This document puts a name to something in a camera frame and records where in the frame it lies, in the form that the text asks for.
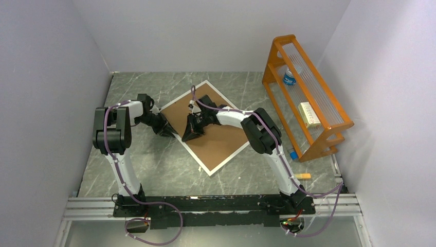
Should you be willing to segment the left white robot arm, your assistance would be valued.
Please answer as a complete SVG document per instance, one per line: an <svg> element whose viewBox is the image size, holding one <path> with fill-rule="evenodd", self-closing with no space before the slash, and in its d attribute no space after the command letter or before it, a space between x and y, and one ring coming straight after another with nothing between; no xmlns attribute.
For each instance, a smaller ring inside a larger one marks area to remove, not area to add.
<svg viewBox="0 0 436 247"><path fill-rule="evenodd" d="M144 124L156 135L174 137L176 131L147 94L138 94L136 100L125 100L111 107L95 109L93 146L109 161L118 184L118 201L127 202L126 208L134 216L146 212L147 202L133 169L129 148L132 127Z"/></svg>

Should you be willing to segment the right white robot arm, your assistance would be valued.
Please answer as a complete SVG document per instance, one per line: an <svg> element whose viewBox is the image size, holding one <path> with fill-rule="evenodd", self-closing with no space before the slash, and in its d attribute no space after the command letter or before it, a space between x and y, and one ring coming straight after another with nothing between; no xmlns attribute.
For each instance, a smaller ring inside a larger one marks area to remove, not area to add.
<svg viewBox="0 0 436 247"><path fill-rule="evenodd" d="M241 128L253 150L264 156L269 163L279 185L284 210L294 214L302 207L306 194L302 192L303 187L286 160L281 132L263 108L242 111L223 106L190 113L182 141L187 142L203 136L204 127L210 124Z"/></svg>

